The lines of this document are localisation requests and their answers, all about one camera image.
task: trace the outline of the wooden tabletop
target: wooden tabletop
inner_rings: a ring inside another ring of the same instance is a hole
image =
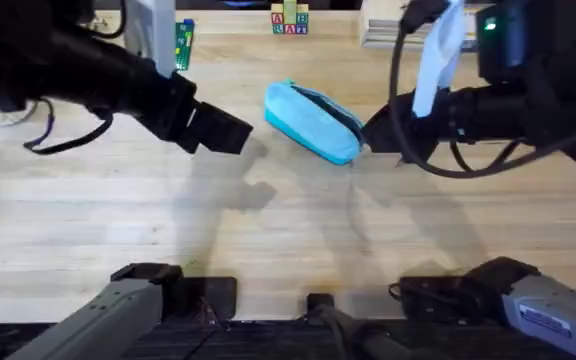
[[[313,155],[263,119],[268,84],[318,89],[368,120],[386,101],[390,52],[361,49],[356,12],[313,12],[308,36],[275,36],[267,12],[188,11],[197,98],[255,126],[241,156],[190,156],[117,116],[98,141],[38,157],[21,144],[46,110],[0,126],[0,322],[59,321],[130,262],[239,280],[238,318],[287,319],[309,292],[357,316],[392,316],[386,284],[510,256],[576,288],[576,164],[563,155],[481,180],[449,180],[366,149],[349,166]],[[405,55],[411,90],[418,53]],[[456,86],[477,85],[466,55]],[[98,125],[57,102],[52,141]],[[474,166],[501,144],[465,149]],[[446,147],[431,162],[455,168]]]

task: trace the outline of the black cable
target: black cable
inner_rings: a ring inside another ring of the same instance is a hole
[[[450,151],[452,152],[452,156],[455,158],[457,165],[462,168],[464,171],[473,172],[474,170],[466,163],[463,155],[461,155],[461,151],[459,150],[459,145],[457,145],[457,141],[452,139],[450,140]]]
[[[96,30],[91,30],[91,29],[86,29],[83,28],[83,30],[95,37],[98,37],[100,39],[106,39],[106,40],[112,40],[112,39],[116,39],[118,37],[120,37],[124,31],[126,30],[126,22],[127,22],[127,9],[126,9],[126,0],[119,0],[119,14],[120,14],[120,20],[119,20],[119,28],[117,28],[117,30],[115,30],[114,32],[111,33],[102,33]]]
[[[52,133],[52,129],[55,125],[55,107],[52,105],[52,102],[46,98],[39,99],[37,103],[39,102],[45,103],[48,106],[48,122],[46,123],[44,133],[40,137],[24,143],[24,147],[29,150],[46,140]]]
[[[197,345],[195,345],[195,347],[192,350],[190,350],[190,352],[186,356],[184,356],[184,358],[182,360],[189,360],[191,357],[193,357],[193,355],[195,355],[195,353],[197,353],[197,351],[199,351],[199,349],[201,349],[204,346],[204,344],[208,340],[210,340],[210,338],[213,337],[213,335],[215,335],[217,333],[218,330],[220,330],[220,329],[217,328],[217,329],[209,332],[208,335],[204,336],[204,338],[201,339],[201,341]]]
[[[510,155],[512,155],[512,153],[515,152],[519,144],[521,144],[521,142],[517,140],[513,140],[510,143],[508,143],[508,145],[506,145],[506,147],[503,148],[503,150],[501,150],[499,155],[497,155],[495,160],[493,160],[490,163],[490,165],[487,166],[487,168],[503,164],[506,160],[508,160]],[[459,144],[457,144],[457,141],[454,139],[450,140],[450,151],[452,152],[452,155],[455,158],[455,161],[457,162],[459,167],[461,167],[464,171],[468,172],[474,171],[464,159],[463,155],[461,154],[461,151],[459,150]]]
[[[401,152],[405,159],[411,160],[417,166],[422,168],[423,170],[443,177],[453,178],[453,179],[474,179],[484,176],[491,176],[499,174],[503,171],[511,170],[517,168],[519,166],[531,163],[533,161],[539,160],[544,158],[556,151],[563,150],[569,146],[576,144],[576,134],[556,141],[552,144],[544,146],[534,152],[519,157],[517,159],[508,161],[503,164],[498,164],[492,167],[487,167],[481,170],[475,170],[472,172],[465,172],[465,171],[453,171],[453,170],[446,170],[436,166],[433,166],[423,160],[416,150],[414,150],[413,146],[411,145],[408,136],[405,133],[404,127],[401,124],[399,119],[399,114],[397,112],[397,84],[399,81],[399,64],[401,62],[401,55],[403,51],[403,45],[406,38],[406,30],[405,28],[401,28],[397,36],[397,41],[395,43],[395,50],[393,51],[391,69],[390,69],[390,92],[389,92],[389,100],[388,106],[390,111],[391,120],[393,123],[394,128],[394,136],[397,139],[399,146],[401,147]]]

